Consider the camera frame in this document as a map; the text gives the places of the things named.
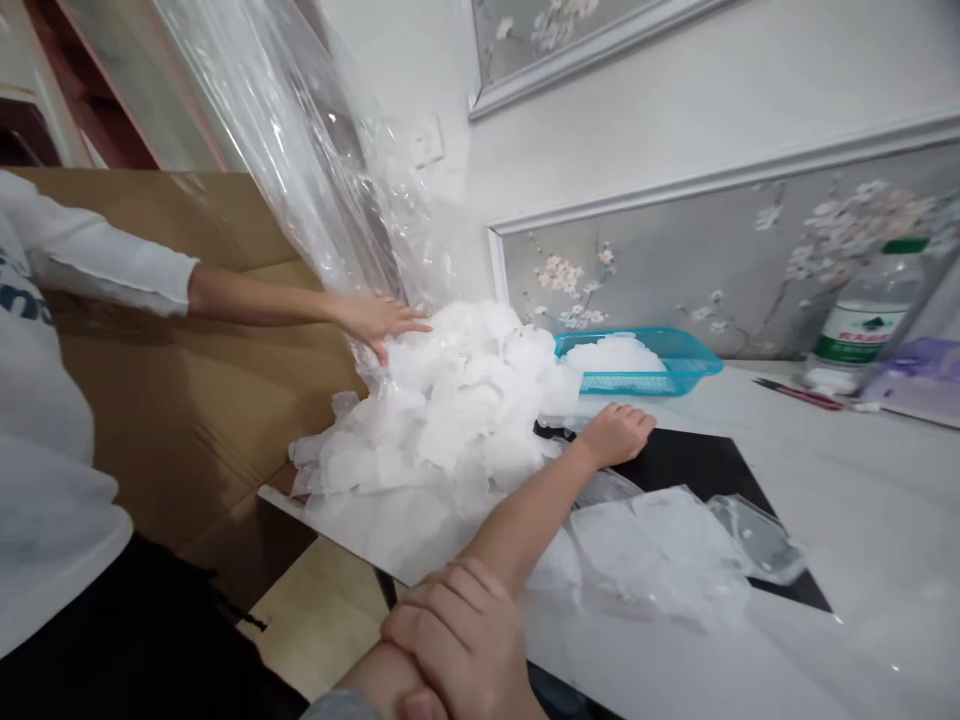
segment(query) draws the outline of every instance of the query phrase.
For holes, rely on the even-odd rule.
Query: water bottle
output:
[[[853,276],[820,333],[803,382],[823,395],[852,395],[923,289],[928,238],[891,240]]]

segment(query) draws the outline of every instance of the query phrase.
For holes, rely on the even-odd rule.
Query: sleeve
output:
[[[158,315],[185,315],[195,258],[65,208],[0,171],[0,212],[13,225],[38,285]]]
[[[358,692],[338,688],[321,696],[300,720],[381,720],[381,717]]]

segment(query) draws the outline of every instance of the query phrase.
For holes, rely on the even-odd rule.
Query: green bottle cap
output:
[[[897,238],[884,245],[881,252],[884,255],[913,255],[923,252],[929,242],[930,238],[925,237]]]

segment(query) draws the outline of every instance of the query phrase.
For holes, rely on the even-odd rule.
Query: red pen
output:
[[[816,405],[819,408],[824,410],[843,410],[845,407],[843,403],[837,402],[836,400],[831,400],[828,397],[823,395],[816,395],[814,393],[806,392],[805,390],[796,390],[791,387],[787,387],[783,383],[778,383],[776,380],[766,380],[764,378],[756,378],[754,382],[760,387],[765,387],[774,392],[781,393],[782,395],[787,395],[797,400],[803,400],[808,402],[811,405]]]

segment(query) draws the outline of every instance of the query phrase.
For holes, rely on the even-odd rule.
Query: cardboard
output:
[[[15,172],[64,205],[203,262],[320,289],[245,174]],[[257,488],[285,465],[290,442],[332,424],[334,393],[365,392],[341,332],[50,300],[64,364],[94,411],[94,464],[117,478],[118,504],[141,533],[218,570],[228,596],[251,606],[313,537],[259,507]]]

